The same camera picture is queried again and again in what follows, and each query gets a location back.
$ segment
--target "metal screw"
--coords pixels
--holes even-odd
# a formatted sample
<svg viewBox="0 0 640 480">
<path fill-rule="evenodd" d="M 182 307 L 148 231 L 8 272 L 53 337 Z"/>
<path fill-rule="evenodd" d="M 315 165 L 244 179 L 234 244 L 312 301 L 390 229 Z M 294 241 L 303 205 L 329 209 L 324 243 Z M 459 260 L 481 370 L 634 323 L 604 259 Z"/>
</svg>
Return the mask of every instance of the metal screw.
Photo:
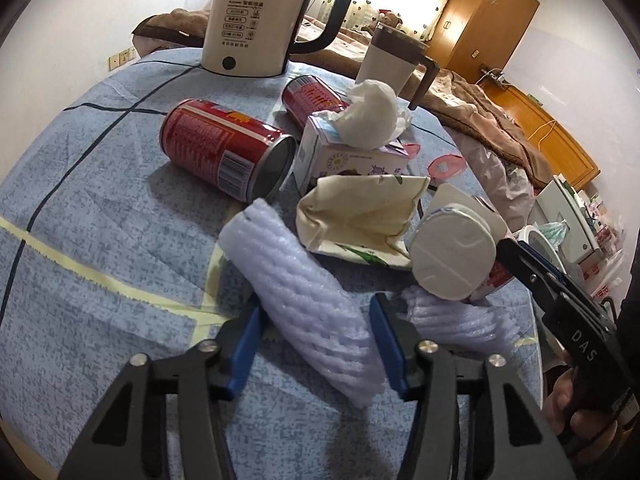
<svg viewBox="0 0 640 480">
<path fill-rule="evenodd" d="M 501 368 L 507 364 L 507 359 L 502 357 L 500 354 L 492 354 L 489 356 L 489 362 L 496 368 Z"/>
<path fill-rule="evenodd" d="M 218 349 L 218 343 L 213 339 L 205 339 L 198 344 L 198 350 L 204 353 L 215 352 Z"/>
<path fill-rule="evenodd" d="M 418 343 L 418 350 L 425 354 L 433 354 L 438 351 L 438 344 L 425 339 L 424 341 L 420 341 Z"/>
<path fill-rule="evenodd" d="M 129 359 L 129 364 L 132 366 L 143 366 L 146 365 L 148 359 L 149 358 L 146 354 L 135 354 L 131 356 L 131 359 Z"/>
</svg>

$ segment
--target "plastic cup lid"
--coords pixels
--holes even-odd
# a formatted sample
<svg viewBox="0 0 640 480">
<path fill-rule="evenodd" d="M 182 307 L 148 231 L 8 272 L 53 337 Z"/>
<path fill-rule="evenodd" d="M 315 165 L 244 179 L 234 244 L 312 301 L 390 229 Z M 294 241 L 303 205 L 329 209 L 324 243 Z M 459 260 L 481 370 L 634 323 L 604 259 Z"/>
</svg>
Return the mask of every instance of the plastic cup lid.
<svg viewBox="0 0 640 480">
<path fill-rule="evenodd" d="M 487 222 L 472 209 L 449 204 L 422 220 L 409 248 L 420 286 L 443 300 L 468 298 L 495 261 Z"/>
</svg>

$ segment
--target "brown blanket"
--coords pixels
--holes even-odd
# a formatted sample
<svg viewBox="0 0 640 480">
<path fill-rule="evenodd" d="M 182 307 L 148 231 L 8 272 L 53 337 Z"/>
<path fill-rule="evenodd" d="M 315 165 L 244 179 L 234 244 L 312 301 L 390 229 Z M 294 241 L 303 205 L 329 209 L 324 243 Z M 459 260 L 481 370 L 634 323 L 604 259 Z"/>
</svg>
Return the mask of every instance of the brown blanket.
<svg viewBox="0 0 640 480">
<path fill-rule="evenodd" d="M 135 37 L 139 36 L 184 46 L 202 46 L 208 17 L 206 10 L 188 12 L 184 9 L 151 16 L 133 31 L 134 44 Z M 299 39 L 308 40 L 319 34 L 323 27 L 321 22 L 309 19 L 305 27 L 301 27 Z M 341 29 L 328 48 L 312 54 L 295 54 L 291 60 L 355 79 L 368 44 L 365 36 Z M 400 97 L 410 100 L 419 81 L 420 74 L 414 72 Z M 500 158 L 523 168 L 535 188 L 543 189 L 551 181 L 553 172 L 544 155 L 527 141 L 522 130 L 479 86 L 468 83 L 454 72 L 440 70 L 420 106 L 434 114 L 443 126 L 472 137 Z"/>
</svg>

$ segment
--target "brown mug handle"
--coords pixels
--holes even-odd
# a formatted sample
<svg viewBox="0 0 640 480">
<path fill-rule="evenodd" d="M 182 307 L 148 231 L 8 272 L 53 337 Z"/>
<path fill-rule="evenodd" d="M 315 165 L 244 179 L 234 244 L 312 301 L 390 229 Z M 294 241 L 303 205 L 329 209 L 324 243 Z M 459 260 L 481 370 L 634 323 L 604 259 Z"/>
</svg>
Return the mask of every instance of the brown mug handle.
<svg viewBox="0 0 640 480">
<path fill-rule="evenodd" d="M 418 63 L 425 67 L 424 76 L 422 76 L 422 80 L 416 89 L 414 96 L 409 101 L 409 110 L 415 110 L 418 107 L 418 104 L 422 101 L 422 98 L 427 93 L 427 90 L 433 83 L 433 80 L 438 76 L 438 72 L 440 71 L 440 65 L 435 62 L 430 57 L 420 56 L 418 59 Z"/>
</svg>

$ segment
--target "blue bedsheet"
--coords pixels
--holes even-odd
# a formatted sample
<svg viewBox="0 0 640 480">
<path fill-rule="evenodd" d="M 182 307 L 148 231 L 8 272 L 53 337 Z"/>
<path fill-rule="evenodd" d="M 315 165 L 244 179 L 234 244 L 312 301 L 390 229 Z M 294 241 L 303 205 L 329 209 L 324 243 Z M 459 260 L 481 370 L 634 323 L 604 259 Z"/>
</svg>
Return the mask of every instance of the blue bedsheet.
<svg viewBox="0 0 640 480">
<path fill-rule="evenodd" d="M 54 468 L 132 354 L 183 352 L 250 293 L 216 248 L 239 204 L 169 163 L 158 145 L 164 115 L 205 98 L 299 135 L 280 101 L 290 79 L 316 74 L 338 92 L 353 84 L 294 63 L 277 78 L 225 78 L 201 69 L 200 55 L 159 52 L 97 84 L 0 186 L 0 410 Z M 427 111 L 414 112 L 414 125 L 420 167 L 457 153 Z M 464 182 L 481 193 L 470 172 Z M 273 201 L 292 229 L 299 198 L 289 177 Z M 408 272 L 319 261 L 363 308 L 373 293 L 413 283 Z M 489 299 L 517 319 L 524 344 L 510 361 L 539 399 L 529 293 L 511 283 Z M 389 388 L 356 410 L 277 336 L 262 342 L 244 393 L 223 409 L 239 479 L 392 478 L 413 414 Z M 175 433 L 171 444 L 178 469 Z"/>
</svg>

